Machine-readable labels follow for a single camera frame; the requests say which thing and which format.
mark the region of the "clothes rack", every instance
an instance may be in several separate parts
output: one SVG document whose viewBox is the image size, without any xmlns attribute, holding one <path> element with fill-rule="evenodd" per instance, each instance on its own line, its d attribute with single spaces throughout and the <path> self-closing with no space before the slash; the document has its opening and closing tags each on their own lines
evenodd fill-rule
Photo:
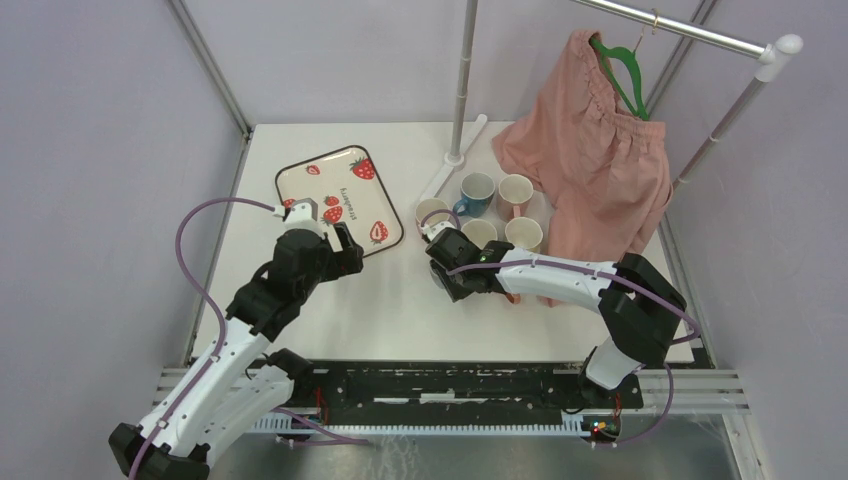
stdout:
<svg viewBox="0 0 848 480">
<path fill-rule="evenodd" d="M 756 59 L 762 66 L 754 78 L 739 95 L 727 113 L 719 121 L 710 135 L 704 140 L 689 162 L 674 180 L 674 187 L 689 182 L 689 177 L 695 168 L 707 157 L 716 143 L 720 142 L 725 133 L 733 126 L 739 115 L 750 106 L 766 84 L 773 81 L 789 63 L 793 56 L 803 48 L 804 42 L 798 35 L 788 34 L 780 37 L 774 44 L 762 44 L 741 37 L 719 32 L 695 23 L 660 15 L 651 10 L 634 7 L 610 0 L 571 0 L 574 3 L 618 15 L 628 20 L 651 25 L 659 30 L 665 30 L 677 35 L 690 38 L 708 45 L 745 55 Z M 422 198 L 436 196 L 452 173 L 462 168 L 465 162 L 464 153 L 471 146 L 482 130 L 487 119 L 480 115 L 472 126 L 466 130 L 463 137 L 465 119 L 465 103 L 468 98 L 468 77 L 471 68 L 471 48 L 474 43 L 474 26 L 477 15 L 477 0 L 467 0 L 465 12 L 465 30 L 463 32 L 462 54 L 460 56 L 459 85 L 456 94 L 456 108 L 453 119 L 453 136 L 451 148 L 445 154 L 444 165 L 430 182 L 422 194 Z"/>
</svg>

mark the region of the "mug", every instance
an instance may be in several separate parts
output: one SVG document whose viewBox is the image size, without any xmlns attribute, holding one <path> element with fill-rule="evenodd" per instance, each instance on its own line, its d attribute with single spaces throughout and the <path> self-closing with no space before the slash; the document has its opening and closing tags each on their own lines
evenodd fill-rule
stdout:
<svg viewBox="0 0 848 480">
<path fill-rule="evenodd" d="M 462 198 L 453 206 L 453 212 L 459 216 L 479 217 L 486 213 L 495 196 L 495 181 L 485 173 L 469 173 L 462 179 L 460 187 Z"/>
<path fill-rule="evenodd" d="M 480 250 L 486 248 L 491 240 L 498 239 L 498 229 L 490 222 L 474 218 L 462 226 L 462 233 Z"/>
<path fill-rule="evenodd" d="M 539 253 L 542 250 L 544 233 L 539 222 L 532 218 L 513 218 L 506 224 L 504 235 L 507 242 L 518 248 L 523 248 L 533 253 Z"/>
<path fill-rule="evenodd" d="M 533 184 L 523 175 L 507 175 L 498 184 L 495 208 L 505 222 L 523 217 L 533 198 Z"/>
<path fill-rule="evenodd" d="M 422 232 L 421 220 L 424 220 L 424 217 L 436 210 L 450 210 L 450 207 L 438 198 L 425 198 L 418 202 L 418 205 L 415 207 L 415 227 L 419 232 Z M 450 215 L 447 213 L 437 213 L 427 219 L 426 225 L 432 227 L 439 222 L 447 221 L 449 218 Z"/>
</svg>

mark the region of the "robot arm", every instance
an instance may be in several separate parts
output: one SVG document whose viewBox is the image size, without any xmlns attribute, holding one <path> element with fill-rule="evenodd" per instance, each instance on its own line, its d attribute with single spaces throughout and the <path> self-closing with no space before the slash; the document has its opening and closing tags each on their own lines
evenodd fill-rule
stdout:
<svg viewBox="0 0 848 480">
<path fill-rule="evenodd" d="M 109 445 L 122 472 L 147 439 L 139 479 L 205 479 L 229 446 L 272 408 L 285 404 L 294 381 L 310 364 L 288 350 L 271 355 L 268 365 L 245 387 L 223 401 L 241 372 L 300 314 L 315 287 L 362 271 L 362 247 L 344 223 L 333 226 L 341 251 L 334 252 L 316 222 L 312 200 L 276 212 L 283 234 L 273 259 L 235 294 L 227 307 L 226 336 L 216 352 L 212 342 L 171 394 L 139 424 L 120 424 Z M 168 420 L 165 413 L 172 409 Z"/>
<path fill-rule="evenodd" d="M 674 287 L 636 254 L 617 263 L 593 263 L 538 255 L 498 241 L 481 250 L 453 228 L 433 235 L 426 251 L 453 301 L 475 292 L 541 295 L 600 314 L 610 338 L 583 365 L 583 394 L 589 400 L 608 397 L 640 365 L 662 365 L 680 323 L 650 298 L 610 278 L 629 280 L 681 310 L 686 306 Z"/>
</svg>

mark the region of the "strawberry tray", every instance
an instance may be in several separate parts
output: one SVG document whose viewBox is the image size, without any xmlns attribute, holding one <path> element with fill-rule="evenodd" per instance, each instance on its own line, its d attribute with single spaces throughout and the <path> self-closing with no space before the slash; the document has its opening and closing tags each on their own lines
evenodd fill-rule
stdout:
<svg viewBox="0 0 848 480">
<path fill-rule="evenodd" d="M 280 201 L 311 198 L 318 223 L 339 249 L 332 225 L 345 222 L 353 239 L 373 255 L 397 245 L 403 227 L 380 175 L 363 147 L 351 145 L 283 168 L 275 180 Z"/>
</svg>

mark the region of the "blue mug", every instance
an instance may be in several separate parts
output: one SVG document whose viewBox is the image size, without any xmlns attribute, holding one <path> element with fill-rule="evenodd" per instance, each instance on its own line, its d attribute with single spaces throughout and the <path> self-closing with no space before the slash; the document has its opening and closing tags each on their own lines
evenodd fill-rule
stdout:
<svg viewBox="0 0 848 480">
<path fill-rule="evenodd" d="M 462 179 L 460 190 L 462 198 L 453 206 L 453 213 L 479 217 L 495 197 L 495 181 L 485 173 L 469 173 Z"/>
</svg>

